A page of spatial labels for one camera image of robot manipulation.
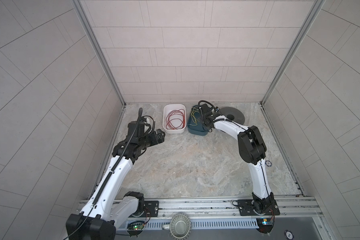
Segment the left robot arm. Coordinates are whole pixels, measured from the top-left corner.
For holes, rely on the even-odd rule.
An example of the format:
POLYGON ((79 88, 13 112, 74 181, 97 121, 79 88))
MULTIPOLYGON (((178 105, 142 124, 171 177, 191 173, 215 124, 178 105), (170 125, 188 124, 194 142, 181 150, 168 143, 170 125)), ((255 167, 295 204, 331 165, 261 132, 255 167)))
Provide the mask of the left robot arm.
POLYGON ((145 212, 142 193, 128 192, 118 204, 114 201, 138 158, 147 148, 164 142, 165 132, 155 126, 154 119, 145 116, 140 108, 137 120, 128 124, 126 138, 114 147, 99 186, 80 213, 69 216, 66 222, 68 240, 113 240, 128 217, 145 212))

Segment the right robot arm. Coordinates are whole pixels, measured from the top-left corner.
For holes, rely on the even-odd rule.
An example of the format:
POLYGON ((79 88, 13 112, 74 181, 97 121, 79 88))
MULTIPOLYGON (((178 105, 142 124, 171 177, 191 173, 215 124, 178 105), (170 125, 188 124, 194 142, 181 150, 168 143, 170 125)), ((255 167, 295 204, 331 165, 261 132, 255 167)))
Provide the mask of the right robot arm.
POLYGON ((218 108, 208 101, 198 102, 200 120, 206 130, 222 131, 238 142, 239 155, 247 163, 252 184, 253 200, 250 203, 257 215, 279 215, 280 211, 269 186, 266 174, 267 147, 256 126, 245 126, 244 114, 233 107, 218 108))

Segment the grey perforated cable spool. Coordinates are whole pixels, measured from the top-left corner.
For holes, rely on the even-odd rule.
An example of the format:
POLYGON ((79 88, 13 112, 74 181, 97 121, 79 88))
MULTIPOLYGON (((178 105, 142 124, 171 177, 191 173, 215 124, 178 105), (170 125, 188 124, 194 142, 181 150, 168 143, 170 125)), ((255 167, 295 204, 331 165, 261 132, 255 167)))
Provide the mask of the grey perforated cable spool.
POLYGON ((227 119, 232 120, 240 125, 244 125, 245 116, 244 114, 233 107, 223 107, 220 109, 220 113, 225 116, 227 119))

